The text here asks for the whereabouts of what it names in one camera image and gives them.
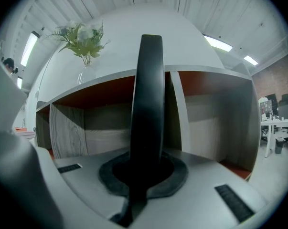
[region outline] ceiling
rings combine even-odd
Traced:
[[[5,57],[19,64],[32,31],[47,35],[70,20],[88,22],[120,7],[155,2],[183,15],[201,33],[233,46],[230,52],[215,49],[228,69],[242,62],[254,74],[288,54],[288,27],[268,0],[24,0],[10,21]],[[51,40],[37,41],[24,69],[24,88],[31,89],[57,46]],[[259,64],[243,60],[247,55]]]

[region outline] white desk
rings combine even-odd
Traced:
[[[273,127],[288,127],[288,120],[266,120],[262,121],[261,125],[267,125],[268,126],[268,136],[267,136],[267,147],[266,147],[266,153],[265,157],[268,157],[269,150],[271,149],[271,145],[274,143],[274,136],[273,136]]]
[[[22,136],[26,139],[33,139],[35,138],[35,132],[17,132],[18,136]]]

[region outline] white flower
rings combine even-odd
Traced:
[[[82,25],[77,34],[77,39],[79,42],[84,42],[85,40],[93,37],[93,30],[89,27]]]
[[[74,28],[77,26],[77,23],[75,21],[69,21],[66,25],[65,28]]]
[[[91,30],[98,30],[101,26],[94,24],[89,26]]]

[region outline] ceiling light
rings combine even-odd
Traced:
[[[233,48],[232,46],[230,46],[230,45],[228,45],[228,44],[226,44],[224,42],[221,42],[221,41],[219,41],[217,39],[214,39],[212,37],[205,36],[205,35],[203,35],[203,36],[206,38],[206,40],[209,42],[209,44],[212,47],[220,48],[220,49],[225,50],[227,52],[229,52]]]
[[[35,45],[36,41],[38,40],[38,38],[40,37],[40,35],[38,33],[36,33],[35,31],[31,32],[28,41],[26,43],[24,52],[23,52],[23,56],[21,58],[21,65],[26,67],[26,64],[28,62],[30,53],[33,49],[33,46]]]
[[[256,62],[254,59],[252,59],[249,55],[247,55],[244,59],[247,60],[248,62],[250,62],[253,65],[257,65],[258,64],[258,62]]]
[[[20,77],[18,77],[17,86],[18,86],[18,88],[20,88],[20,89],[21,89],[21,83],[22,83],[22,81],[23,81],[23,79],[20,78]]]

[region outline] glass vase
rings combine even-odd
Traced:
[[[77,85],[81,85],[96,78],[95,68],[88,64],[78,76]]]

